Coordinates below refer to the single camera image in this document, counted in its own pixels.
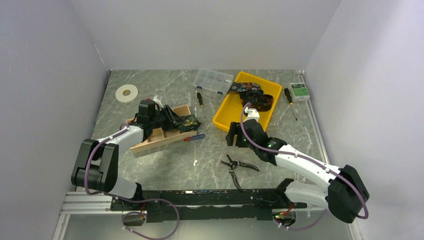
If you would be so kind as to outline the wooden compartment box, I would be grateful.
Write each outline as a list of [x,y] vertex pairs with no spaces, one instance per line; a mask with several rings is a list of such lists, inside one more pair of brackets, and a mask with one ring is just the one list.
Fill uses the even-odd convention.
[[[180,117],[191,114],[188,105],[182,105],[171,109]],[[134,124],[136,119],[135,115],[133,119],[128,119],[126,121],[126,123],[132,128],[137,127],[141,129],[142,133],[141,141],[137,141],[129,148],[133,154],[138,154],[142,151],[150,150],[152,148],[182,141],[184,138],[192,137],[197,134],[197,131],[180,132],[177,128],[168,131],[164,131],[162,128],[144,130],[140,126]]]

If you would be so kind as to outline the blue yellow floral tie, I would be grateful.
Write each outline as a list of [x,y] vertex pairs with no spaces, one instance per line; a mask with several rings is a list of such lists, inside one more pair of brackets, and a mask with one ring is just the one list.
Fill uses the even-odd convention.
[[181,116],[181,121],[177,124],[177,129],[181,133],[197,131],[202,125],[194,114]]

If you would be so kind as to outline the red blue screwdriver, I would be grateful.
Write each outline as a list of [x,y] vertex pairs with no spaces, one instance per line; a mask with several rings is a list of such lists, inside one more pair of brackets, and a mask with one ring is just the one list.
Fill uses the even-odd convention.
[[190,136],[190,137],[186,137],[183,139],[184,142],[190,142],[190,141],[195,141],[195,140],[201,140],[204,139],[206,137],[205,134],[197,134],[194,136]]

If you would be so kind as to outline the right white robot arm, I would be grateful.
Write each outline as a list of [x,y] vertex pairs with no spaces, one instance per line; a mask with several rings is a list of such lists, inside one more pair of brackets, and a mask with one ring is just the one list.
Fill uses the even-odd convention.
[[334,217],[349,224],[357,218],[369,217],[366,202],[370,194],[354,167],[348,164],[338,167],[302,153],[286,141],[268,136],[254,119],[231,122],[225,139],[228,146],[249,148],[261,161],[292,170],[312,182],[283,180],[275,194],[280,207],[305,203],[327,209]]

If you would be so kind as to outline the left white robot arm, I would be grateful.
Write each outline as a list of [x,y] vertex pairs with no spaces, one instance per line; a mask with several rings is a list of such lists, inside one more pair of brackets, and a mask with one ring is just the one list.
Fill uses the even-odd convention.
[[104,193],[122,198],[129,209],[139,209],[144,203],[142,185],[119,176],[119,158],[147,140],[155,129],[169,131],[183,122],[168,105],[160,106],[149,98],[141,100],[134,118],[119,131],[81,143],[70,177],[72,185],[84,188],[88,195]]

